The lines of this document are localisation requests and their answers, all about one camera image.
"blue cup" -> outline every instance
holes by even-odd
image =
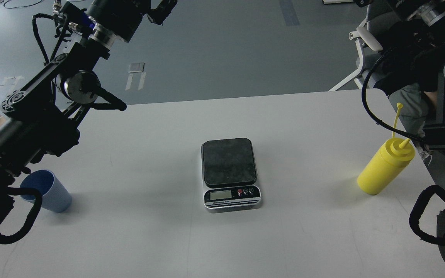
[[[42,194],[42,207],[53,212],[63,212],[71,205],[71,195],[50,170],[35,171],[27,176],[20,188],[35,188]],[[23,200],[34,203],[32,195],[22,195]]]

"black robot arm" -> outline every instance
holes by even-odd
[[[109,49],[117,37],[128,42],[143,15],[151,13],[156,18],[155,23],[161,24],[177,4],[177,0],[163,0],[160,8],[151,10],[150,0],[95,0],[85,14],[70,2],[62,8],[56,2],[53,8],[57,15],[46,18],[60,21],[63,30],[51,61],[46,61],[39,74],[1,105],[9,120],[0,127],[0,224],[13,208],[11,196],[30,194],[36,197],[23,227],[12,236],[0,233],[1,244],[23,238],[41,208],[42,196],[37,190],[9,187],[16,176],[30,173],[27,164],[40,162],[45,154],[60,156],[77,145],[78,126],[91,108],[120,111],[127,108],[125,102],[101,87],[93,72],[99,58],[109,58]],[[79,42],[75,42],[68,53],[54,58],[68,29],[75,32]],[[72,100],[64,111],[54,104],[51,84]],[[108,103],[96,103],[98,97]]]

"blue tape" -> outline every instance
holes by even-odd
[[[291,0],[279,0],[279,6],[281,6],[286,26],[300,25],[300,21],[298,21],[298,17],[296,16],[295,7]]]

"chair armrest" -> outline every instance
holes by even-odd
[[[350,32],[350,39],[361,38],[373,51],[382,51],[382,45],[378,40],[362,26],[358,26],[356,31]]]

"yellow squeeze bottle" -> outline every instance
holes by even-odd
[[[403,105],[401,103],[397,104],[394,128],[396,128],[397,119],[402,107]],[[392,132],[392,138],[380,147],[360,176],[358,176],[358,186],[370,195],[379,194],[386,188],[415,157],[415,149],[409,142],[409,138],[396,138],[394,137],[394,132]]]

